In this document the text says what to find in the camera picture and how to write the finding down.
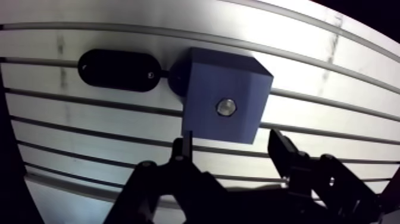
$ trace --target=blue cube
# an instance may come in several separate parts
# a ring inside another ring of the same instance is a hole
[[[184,61],[189,77],[182,133],[252,144],[273,76],[255,58],[209,49],[191,48]]]

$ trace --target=white slatted wall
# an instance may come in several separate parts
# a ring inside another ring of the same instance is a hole
[[[46,223],[101,223],[135,164],[165,163],[180,134],[165,79],[145,93],[85,84],[76,62],[94,48],[149,53],[164,69],[190,46],[211,48],[274,75],[252,145],[194,139],[195,164],[226,187],[283,182],[267,154],[273,127],[313,157],[340,158],[377,194],[399,166],[400,45],[313,2],[3,0],[0,24],[8,109]],[[182,222],[164,201],[157,222]]]

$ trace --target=black oval bracket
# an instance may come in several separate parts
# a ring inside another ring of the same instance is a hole
[[[146,92],[162,75],[157,59],[149,54],[93,49],[78,62],[79,76],[88,85]]]

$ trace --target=horizontal groove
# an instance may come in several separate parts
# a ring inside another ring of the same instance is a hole
[[[86,178],[84,176],[74,175],[74,174],[71,174],[71,173],[66,173],[66,172],[62,172],[62,171],[59,171],[59,170],[54,170],[54,169],[50,169],[50,168],[47,168],[47,167],[38,166],[38,165],[35,165],[35,164],[32,164],[32,163],[28,163],[28,162],[24,162],[24,164],[25,164],[25,166],[30,166],[32,168],[43,170],[43,171],[46,171],[46,172],[49,172],[49,173],[54,173],[54,174],[57,174],[57,175],[66,176],[68,178],[75,178],[75,179],[78,179],[78,180],[81,180],[81,181],[87,181],[87,182],[91,182],[91,183],[102,184],[102,185],[105,185],[105,186],[112,186],[112,187],[115,187],[115,188],[123,188],[124,187],[124,185],[119,184],[119,183],[112,183],[112,182],[108,182],[108,181],[100,181],[100,180],[97,180],[97,179]]]
[[[22,117],[10,116],[10,118],[12,120],[15,120],[18,122],[23,122],[23,123],[27,123],[27,124],[31,124],[31,125],[42,126],[42,127],[48,127],[51,129],[63,130],[63,131],[67,131],[67,132],[79,133],[82,135],[90,135],[90,136],[95,136],[95,137],[100,137],[100,138],[107,138],[107,139],[112,139],[112,140],[139,143],[139,144],[145,144],[145,145],[154,145],[154,146],[159,146],[159,147],[166,147],[168,149],[172,148],[172,142],[163,142],[163,141],[157,141],[157,140],[150,140],[150,139],[136,138],[136,137],[131,137],[131,136],[123,136],[123,135],[116,135],[116,134],[105,133],[105,132],[98,132],[95,130],[80,129],[77,127],[56,125],[56,124],[52,124],[52,123],[41,122],[41,121],[32,120],[32,119],[26,119],[26,118],[22,118]],[[228,150],[228,149],[224,149],[224,148],[203,147],[203,146],[199,146],[199,145],[194,145],[193,150],[199,151],[199,152],[205,152],[205,153],[239,155],[239,156],[256,157],[256,158],[270,158],[268,153],[249,152],[249,151],[241,151],[241,150]],[[338,158],[338,159],[343,163],[400,164],[400,161],[392,161],[392,160],[360,160],[360,159],[350,159],[350,158]]]
[[[28,143],[28,142],[17,141],[17,143],[20,145],[27,146],[27,147],[35,148],[37,150],[47,151],[49,153],[55,153],[55,154],[64,155],[64,156],[68,156],[68,157],[72,157],[72,158],[79,158],[82,160],[88,160],[88,161],[93,161],[93,162],[97,162],[97,163],[104,163],[104,164],[109,164],[109,165],[113,165],[113,166],[120,166],[120,167],[132,168],[132,169],[134,169],[136,167],[136,164],[123,163],[123,162],[114,161],[114,160],[106,160],[106,159],[91,157],[91,156],[87,156],[87,155],[65,152],[65,151],[56,150],[56,149],[48,148],[48,147],[43,147],[40,145]],[[345,162],[346,160],[351,161],[351,159],[341,159],[341,161],[344,163],[346,163]],[[368,160],[358,160],[358,161],[359,162],[362,161],[362,163],[368,163]],[[398,161],[390,161],[389,164],[398,164],[398,163],[399,163]],[[371,164],[387,164],[387,163],[385,163],[385,161],[373,160]],[[233,181],[277,182],[277,183],[285,182],[285,180],[282,178],[254,178],[254,177],[230,176],[230,175],[213,175],[213,176],[217,179],[225,179],[225,180],[233,180]],[[377,182],[377,181],[388,181],[388,180],[390,180],[390,178],[364,179],[363,181]]]
[[[32,181],[41,185],[45,185],[51,188],[60,189],[62,191],[70,192],[85,197],[90,197],[98,200],[114,202],[119,192],[108,191],[104,189],[92,188],[89,186],[72,183],[69,181],[63,181],[56,178],[50,178],[44,175],[38,175],[36,173],[28,173],[25,176],[25,180]],[[158,207],[167,209],[180,209],[179,205],[175,201],[160,200]]]
[[[181,117],[182,116],[182,112],[177,111],[177,110],[152,108],[152,107],[138,106],[138,105],[132,105],[132,104],[123,104],[123,103],[119,103],[119,102],[110,102],[110,101],[103,101],[103,100],[97,100],[97,99],[87,99],[87,98],[81,98],[81,97],[68,97],[68,96],[63,96],[63,95],[44,94],[44,93],[38,93],[38,92],[32,92],[32,91],[21,91],[21,90],[16,90],[16,89],[6,89],[5,91],[8,93],[11,93],[11,94],[24,95],[24,96],[30,96],[30,97],[39,97],[39,98],[45,98],[45,99],[54,99],[54,100],[65,101],[65,102],[74,102],[74,103],[79,103],[79,104],[95,105],[95,106],[100,106],[100,107],[110,107],[110,108],[117,108],[117,109],[122,109],[122,110],[132,110],[132,111],[139,111],[139,112],[145,112],[145,113],[154,113],[154,114],[173,116],[173,117]],[[328,136],[328,137],[333,137],[333,138],[343,138],[343,139],[352,139],[352,140],[366,141],[366,142],[400,145],[400,141],[395,141],[395,140],[374,138],[374,137],[361,136],[361,135],[353,135],[353,134],[340,133],[340,132],[331,132],[328,130],[310,129],[310,128],[306,128],[306,127],[280,125],[280,124],[275,124],[275,123],[262,122],[260,124],[260,128],[265,128],[265,129],[276,128],[276,129],[280,129],[283,131],[304,133],[304,134],[309,134],[309,135],[320,135],[320,136]]]
[[[40,59],[40,58],[7,57],[7,58],[5,58],[4,62],[11,63],[11,64],[30,64],[30,65],[36,65],[36,66],[57,66],[57,67],[69,67],[69,68],[76,68],[78,66],[77,61]]]
[[[33,168],[36,168],[39,170],[43,170],[46,172],[51,172],[51,173],[56,173],[56,174],[60,173],[59,171],[45,168],[42,166],[37,166],[34,164],[29,164],[29,163],[25,163],[25,164],[26,164],[26,166],[30,166],[30,167],[33,167]],[[80,176],[77,176],[77,177],[80,180],[86,179],[86,178],[83,178]],[[38,175],[38,174],[34,174],[34,173],[28,173],[26,175],[26,178],[28,178],[30,181],[42,183],[46,186],[62,189],[67,192],[76,192],[79,195],[84,195],[86,197],[92,197],[92,198],[111,201],[111,202],[115,201],[115,199],[117,198],[117,196],[119,194],[118,192],[112,192],[112,191],[107,191],[107,190],[103,190],[103,189],[92,188],[89,186],[79,185],[77,183],[71,183],[68,181],[62,181],[59,179],[50,178],[50,177],[46,177],[46,176]],[[314,201],[321,201],[319,198],[313,198],[313,199],[314,199]],[[159,207],[180,209],[180,207],[174,201],[160,201]]]
[[[31,59],[31,58],[18,58],[18,60],[15,60],[15,58],[6,58],[5,62],[6,63],[15,63],[16,61],[18,61],[19,64],[33,64],[33,63],[29,63],[30,60],[37,61],[37,63],[34,63],[34,65],[41,65],[41,66],[59,66],[59,67],[76,68],[76,64],[77,64],[77,62],[75,62],[75,61],[42,60],[42,59]],[[9,91],[14,92],[15,94],[31,95],[33,97],[39,96],[39,97],[48,98],[48,99],[59,99],[60,97],[64,97],[62,95],[46,94],[46,93],[24,91],[24,90],[17,90],[17,89],[10,89]],[[298,92],[286,91],[286,90],[276,89],[276,88],[271,89],[271,94],[279,96],[279,97],[286,97],[286,98],[298,99],[298,100],[306,101],[306,102],[313,102],[316,104],[326,105],[326,106],[335,107],[335,108],[341,108],[344,110],[354,111],[354,112],[358,112],[358,113],[368,114],[371,116],[400,122],[400,117],[398,117],[398,116],[394,116],[394,115],[386,114],[386,113],[383,113],[380,111],[371,110],[371,109],[368,109],[365,107],[359,107],[356,105],[351,105],[351,104],[347,104],[344,102],[334,101],[334,100],[326,99],[326,98],[322,98],[322,97],[315,97],[312,95],[301,94]],[[142,112],[146,112],[146,113],[155,113],[155,114],[166,115],[166,116],[175,116],[175,117],[182,116],[182,112],[176,111],[176,110],[143,107],[143,106],[139,106],[139,105],[123,104],[123,103],[109,102],[109,101],[100,101],[100,100],[95,100],[95,99],[87,99],[87,98],[79,98],[79,97],[64,97],[64,101],[66,101],[66,99],[68,99],[68,98],[69,99],[74,98],[74,100],[78,103],[82,102],[85,104],[89,104],[87,101],[94,101],[93,103],[94,104],[97,103],[96,105],[98,105],[101,102],[105,103],[105,105],[104,105],[105,107],[114,107],[114,108],[120,108],[120,109],[124,109],[124,110],[142,111]]]
[[[316,104],[321,104],[321,105],[326,105],[330,107],[336,107],[344,110],[349,110],[349,111],[354,111],[362,114],[368,114],[372,115],[374,117],[380,117],[388,120],[393,120],[395,122],[400,122],[400,117],[394,116],[391,114],[386,114],[383,112],[379,112],[376,110],[371,110],[367,109],[365,107],[359,107],[356,105],[352,104],[347,104],[345,102],[339,102],[331,99],[326,99],[322,97],[315,97],[312,95],[307,95],[307,94],[300,94],[298,92],[292,92],[292,91],[286,91],[282,89],[271,89],[271,94],[275,96],[280,96],[280,97],[286,97],[286,98],[292,98],[292,99],[298,99],[301,101],[307,101],[307,102],[313,102]]]
[[[302,21],[304,23],[307,23],[307,24],[319,27],[321,29],[330,31],[337,35],[343,36],[344,38],[350,39],[356,43],[366,46],[367,48],[370,48],[370,49],[400,63],[400,57],[398,55],[392,53],[391,51],[384,49],[381,46],[379,46],[375,43],[372,43],[358,35],[355,35],[349,31],[347,31],[347,30],[343,30],[340,27],[336,27],[332,24],[326,23],[326,22],[318,20],[316,18],[312,18],[308,15],[298,13],[296,11],[292,11],[292,10],[289,10],[286,8],[282,8],[277,5],[272,5],[272,4],[269,4],[266,2],[261,2],[261,1],[256,1],[256,0],[220,0],[220,1],[231,2],[234,4],[238,4],[238,5],[244,5],[247,7],[256,8],[256,9],[263,10],[263,11],[268,11],[268,12],[275,13],[278,15],[283,15],[285,17],[293,18],[298,21]]]
[[[56,150],[54,148],[48,148],[48,147],[44,147],[44,146],[41,146],[41,145],[36,145],[36,144],[28,143],[28,142],[17,141],[17,143],[19,145],[23,145],[23,146],[26,146],[26,147],[34,148],[36,150],[46,151],[46,152],[49,152],[49,153],[54,153],[54,154],[58,154],[58,155],[64,155],[64,156],[72,157],[72,158],[79,158],[81,160],[87,160],[87,161],[92,161],[92,162],[96,162],[96,163],[103,163],[103,164],[107,164],[107,165],[119,166],[119,167],[125,167],[125,168],[132,168],[132,169],[134,169],[136,167],[135,164],[131,164],[131,163],[123,163],[123,162],[119,162],[119,161],[106,160],[106,159],[103,159],[103,158],[97,158],[97,157],[92,157],[92,156],[88,156],[88,155],[70,153],[70,152],[66,152],[66,151],[62,151],[62,150]]]
[[[115,108],[115,109],[121,109],[121,110],[130,110],[130,111],[137,111],[137,112],[143,112],[143,113],[158,114],[158,115],[163,115],[163,116],[182,117],[182,111],[179,111],[179,110],[169,110],[169,109],[163,109],[163,108],[125,104],[125,103],[121,103],[121,102],[111,102],[111,101],[104,101],[104,100],[98,100],[98,99],[71,97],[71,96],[65,96],[65,95],[47,94],[47,93],[41,93],[41,92],[23,91],[23,90],[16,90],[16,89],[5,89],[5,91],[8,93],[11,93],[11,94],[16,94],[16,95],[39,97],[39,98],[44,98],[44,99],[52,99],[52,100],[65,101],[65,102],[73,102],[76,104],[87,104],[87,105],[94,105],[94,106],[99,106],[99,107],[108,107],[108,108]]]
[[[149,27],[127,24],[112,24],[112,23],[76,23],[76,22],[49,22],[49,23],[14,23],[5,24],[4,30],[102,30],[112,32],[128,32],[128,33],[141,33],[147,35],[168,36],[172,38],[190,39],[194,41],[216,43],[219,45],[231,46],[235,48],[246,49],[250,51],[261,52],[265,54],[275,55],[278,57],[287,58],[294,61],[299,61],[312,66],[317,66],[330,71],[344,74],[354,79],[367,82],[369,84],[379,86],[388,91],[400,94],[400,89],[388,83],[379,81],[372,77],[356,71],[337,66],[332,63],[321,61],[315,58],[307,57],[294,52],[285,51],[282,49],[273,48],[270,46],[242,41],[223,36],[209,35],[206,33],[190,32],[186,30],[168,29],[162,27]]]
[[[96,158],[96,157],[91,157],[91,156],[87,156],[87,155],[81,155],[81,154],[77,154],[77,153],[70,153],[70,152],[66,152],[66,151],[56,150],[53,148],[43,147],[43,146],[36,145],[36,144],[27,143],[27,142],[18,141],[18,143],[20,145],[31,147],[36,150],[42,150],[42,151],[46,151],[49,153],[64,155],[64,156],[72,157],[72,158],[79,158],[82,160],[92,161],[92,162],[96,162],[96,163],[104,163],[104,164],[109,164],[109,165],[113,165],[113,166],[120,166],[120,167],[133,168],[133,169],[136,167],[136,164],[122,163],[119,161],[112,161],[112,160],[106,160],[103,158]],[[213,175],[213,176],[217,179],[225,179],[225,180],[233,180],[233,181],[278,182],[278,183],[285,182],[285,180],[282,178],[252,178],[252,177],[245,177],[245,176],[230,176],[230,175]]]
[[[389,145],[400,145],[400,141],[396,141],[396,140],[374,138],[374,137],[353,135],[353,134],[340,133],[340,132],[331,132],[329,130],[319,130],[319,129],[312,129],[312,128],[307,128],[307,127],[279,125],[279,124],[266,123],[266,122],[262,122],[260,124],[260,128],[266,128],[266,129],[275,128],[275,129],[279,129],[282,131],[303,133],[303,134],[308,134],[308,135],[319,135],[319,136],[341,138],[341,139],[351,139],[351,140],[364,141],[364,142],[383,143],[383,144],[389,144]]]

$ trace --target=metal bolt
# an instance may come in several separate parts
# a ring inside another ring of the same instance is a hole
[[[149,167],[149,166],[150,166],[150,163],[149,163],[149,162],[143,162],[143,163],[142,163],[142,166],[143,166],[143,167]]]
[[[177,156],[175,156],[175,160],[176,161],[182,161],[183,160],[183,156],[177,155]]]
[[[149,72],[149,73],[147,73],[147,78],[148,79],[152,79],[152,78],[154,78],[154,73],[153,72]]]
[[[217,112],[221,116],[229,117],[236,111],[236,104],[232,99],[222,99],[217,104]]]
[[[331,177],[329,181],[329,186],[333,186],[334,184],[335,184],[335,179]]]

